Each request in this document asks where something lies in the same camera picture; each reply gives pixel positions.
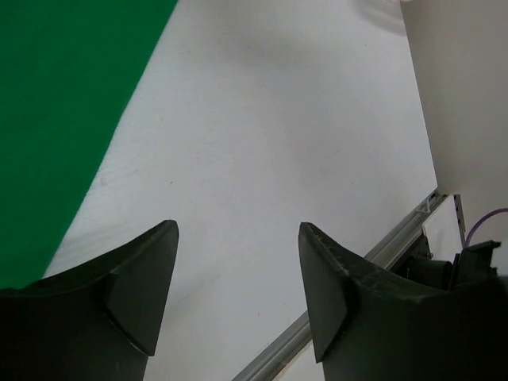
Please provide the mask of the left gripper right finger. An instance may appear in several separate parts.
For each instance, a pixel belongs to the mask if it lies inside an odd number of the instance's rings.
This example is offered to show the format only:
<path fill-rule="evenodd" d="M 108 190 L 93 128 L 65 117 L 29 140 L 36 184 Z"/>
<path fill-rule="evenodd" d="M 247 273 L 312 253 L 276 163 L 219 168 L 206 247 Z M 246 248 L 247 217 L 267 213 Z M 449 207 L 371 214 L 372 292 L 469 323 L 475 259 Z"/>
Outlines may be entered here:
<path fill-rule="evenodd" d="M 362 294 L 360 311 L 321 360 L 327 380 L 504 380 L 507 280 L 497 241 L 440 264 L 441 285 L 395 274 Z"/>

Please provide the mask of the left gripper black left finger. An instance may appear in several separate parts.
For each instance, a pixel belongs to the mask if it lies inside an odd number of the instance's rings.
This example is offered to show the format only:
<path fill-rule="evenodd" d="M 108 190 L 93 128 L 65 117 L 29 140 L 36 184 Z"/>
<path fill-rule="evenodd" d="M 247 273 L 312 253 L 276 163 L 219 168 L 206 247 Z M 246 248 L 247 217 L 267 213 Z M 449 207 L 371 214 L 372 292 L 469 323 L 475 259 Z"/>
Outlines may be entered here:
<path fill-rule="evenodd" d="M 2 379 L 143 379 L 178 242 L 177 223 L 162 221 L 86 263 L 2 290 Z"/>

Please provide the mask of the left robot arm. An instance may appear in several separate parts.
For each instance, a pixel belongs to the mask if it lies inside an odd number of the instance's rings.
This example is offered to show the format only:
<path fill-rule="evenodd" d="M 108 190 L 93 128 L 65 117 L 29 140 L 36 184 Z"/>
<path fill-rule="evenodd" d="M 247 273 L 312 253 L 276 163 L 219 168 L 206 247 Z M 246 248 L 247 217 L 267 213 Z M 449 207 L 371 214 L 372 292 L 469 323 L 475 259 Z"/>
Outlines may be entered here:
<path fill-rule="evenodd" d="M 155 354 L 179 228 L 1 292 L 4 380 L 141 380 Z M 453 261 L 410 256 L 386 270 L 316 225 L 298 250 L 316 361 L 327 380 L 504 380 L 507 280 L 497 241 Z"/>

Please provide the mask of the green t shirt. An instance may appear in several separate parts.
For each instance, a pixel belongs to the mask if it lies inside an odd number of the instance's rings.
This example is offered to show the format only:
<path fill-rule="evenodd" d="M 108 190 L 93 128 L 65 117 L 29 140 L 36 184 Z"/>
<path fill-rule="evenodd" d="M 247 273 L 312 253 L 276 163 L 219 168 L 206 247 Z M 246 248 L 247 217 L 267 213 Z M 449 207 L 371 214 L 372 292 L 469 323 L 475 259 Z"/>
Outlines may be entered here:
<path fill-rule="evenodd" d="M 2 288 L 43 277 L 174 8 L 2 2 Z"/>

